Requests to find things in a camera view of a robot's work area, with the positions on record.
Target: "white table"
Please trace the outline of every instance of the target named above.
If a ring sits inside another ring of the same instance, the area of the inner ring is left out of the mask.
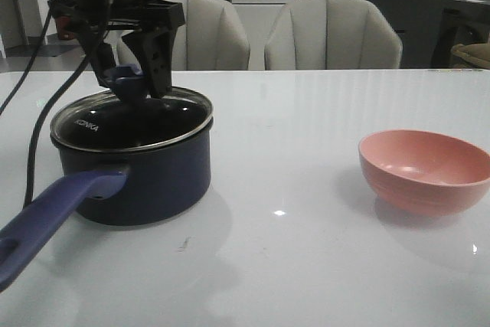
[[[0,75],[0,96],[19,73]],[[20,209],[31,127],[67,73],[33,73],[0,118],[0,226]],[[190,211],[118,228],[75,214],[0,294],[5,327],[483,326],[490,195],[415,217],[377,199],[358,141],[425,129],[490,150],[490,72],[180,72],[208,95],[213,179]],[[97,91],[84,74],[64,104]],[[61,175],[47,129],[37,190]]]

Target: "bowl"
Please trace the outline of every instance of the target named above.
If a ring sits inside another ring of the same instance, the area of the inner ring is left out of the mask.
[[[464,211],[490,188],[490,155],[435,132],[399,129],[370,134],[359,143],[359,158],[373,191],[413,214]]]

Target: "black cable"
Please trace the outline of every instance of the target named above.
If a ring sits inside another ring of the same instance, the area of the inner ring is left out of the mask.
[[[5,99],[5,101],[3,102],[3,104],[0,106],[0,115],[2,115],[2,113],[5,110],[5,108],[10,103],[10,101],[12,100],[12,98],[15,96],[15,94],[17,93],[17,91],[21,88],[21,86],[24,83],[25,79],[27,78],[29,72],[31,71],[31,68],[34,65],[34,62],[36,60],[36,57],[39,54],[39,50],[43,46],[43,41],[44,41],[44,38],[46,37],[47,27],[49,26],[49,22],[51,20],[51,16],[52,16],[52,11],[51,11],[51,8],[50,8],[49,11],[47,12],[46,19],[44,20],[43,29],[41,31],[41,35],[39,36],[39,41],[36,44],[36,47],[35,47],[32,55],[31,55],[31,59],[29,59],[28,65],[25,67],[24,73],[21,75],[21,78],[18,80],[17,84],[15,84],[15,86],[12,89],[12,91],[10,92],[10,94],[7,96],[7,98]]]
[[[106,14],[104,20],[99,25],[99,32],[96,36],[96,41],[90,49],[90,52],[86,54],[85,58],[82,60],[78,68],[68,77],[68,79],[61,85],[61,87],[54,93],[54,95],[48,100],[46,105],[44,105],[42,111],[39,113],[38,120],[34,125],[34,129],[31,135],[31,141],[29,143],[29,153],[28,153],[28,165],[27,165],[27,179],[26,179],[26,189],[24,197],[24,208],[27,207],[32,202],[32,196],[34,193],[34,172],[36,163],[36,149],[38,147],[39,135],[41,133],[41,128],[48,113],[50,112],[53,105],[58,101],[58,99],[70,88],[70,86],[75,82],[75,80],[82,74],[90,59],[95,55],[97,48],[106,36],[107,25],[109,24],[110,17],[110,5],[107,6]]]

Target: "doorway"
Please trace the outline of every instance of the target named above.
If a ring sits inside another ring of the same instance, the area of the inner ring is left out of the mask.
[[[0,0],[0,37],[3,48],[8,49],[26,42],[16,0]]]

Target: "pot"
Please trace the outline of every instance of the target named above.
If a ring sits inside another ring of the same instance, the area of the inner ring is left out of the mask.
[[[173,87],[161,99],[123,103],[106,91],[51,121],[65,177],[0,231],[0,291],[73,211],[110,225],[150,224],[195,204],[211,181],[211,102]]]

